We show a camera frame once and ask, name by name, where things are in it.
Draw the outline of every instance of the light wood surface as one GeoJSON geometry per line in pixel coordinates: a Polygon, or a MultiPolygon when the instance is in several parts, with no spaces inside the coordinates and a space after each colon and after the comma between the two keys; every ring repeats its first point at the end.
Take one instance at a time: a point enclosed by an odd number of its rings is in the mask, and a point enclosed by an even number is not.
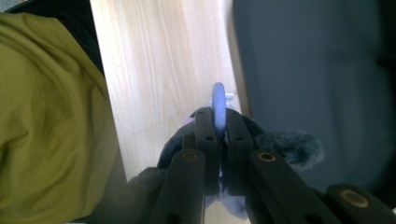
{"type": "MultiPolygon", "coordinates": [[[[232,0],[91,0],[128,179],[155,166],[184,119],[211,98],[215,82],[248,100],[233,31],[232,0]]],[[[228,219],[219,205],[206,223],[228,219]]]]}

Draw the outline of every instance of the black fabric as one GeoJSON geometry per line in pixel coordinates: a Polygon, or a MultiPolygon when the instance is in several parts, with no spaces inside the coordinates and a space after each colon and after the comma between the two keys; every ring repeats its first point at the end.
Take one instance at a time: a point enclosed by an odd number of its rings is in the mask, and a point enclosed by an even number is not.
{"type": "Polygon", "coordinates": [[[30,13],[56,18],[77,40],[96,67],[104,73],[89,0],[29,0],[7,13],[30,13]]]}

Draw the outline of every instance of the brass rivet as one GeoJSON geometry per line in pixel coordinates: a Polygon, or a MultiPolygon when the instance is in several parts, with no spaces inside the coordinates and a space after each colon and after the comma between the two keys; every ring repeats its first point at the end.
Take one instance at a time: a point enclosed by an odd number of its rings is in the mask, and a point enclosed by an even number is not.
{"type": "Polygon", "coordinates": [[[341,198],[344,199],[344,201],[355,207],[364,208],[369,205],[369,201],[367,200],[367,198],[356,191],[344,189],[343,191],[341,191],[340,195],[341,198]]]}
{"type": "Polygon", "coordinates": [[[259,158],[261,161],[275,161],[275,160],[276,160],[276,157],[275,157],[273,154],[268,153],[268,152],[260,153],[260,154],[258,155],[258,158],[259,158]]]}
{"type": "Polygon", "coordinates": [[[198,159],[198,154],[195,152],[185,152],[181,155],[181,159],[184,161],[196,161],[198,159]]]}

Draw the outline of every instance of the wooden floor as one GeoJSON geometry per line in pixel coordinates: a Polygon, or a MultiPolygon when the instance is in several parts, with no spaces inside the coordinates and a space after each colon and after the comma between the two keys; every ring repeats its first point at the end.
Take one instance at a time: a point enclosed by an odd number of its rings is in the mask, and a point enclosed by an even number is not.
{"type": "MultiPolygon", "coordinates": [[[[215,82],[248,114],[231,0],[91,0],[122,160],[129,178],[155,166],[215,82]]],[[[246,223],[220,204],[205,223],[246,223]]]]}

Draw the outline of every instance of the olive green fabric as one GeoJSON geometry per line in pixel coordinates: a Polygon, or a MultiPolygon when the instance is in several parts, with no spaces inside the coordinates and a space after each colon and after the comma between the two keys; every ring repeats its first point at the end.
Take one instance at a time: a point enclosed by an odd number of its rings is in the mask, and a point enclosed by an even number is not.
{"type": "Polygon", "coordinates": [[[0,223],[87,216],[117,150],[105,79],[73,36],[0,13],[0,223]]]}

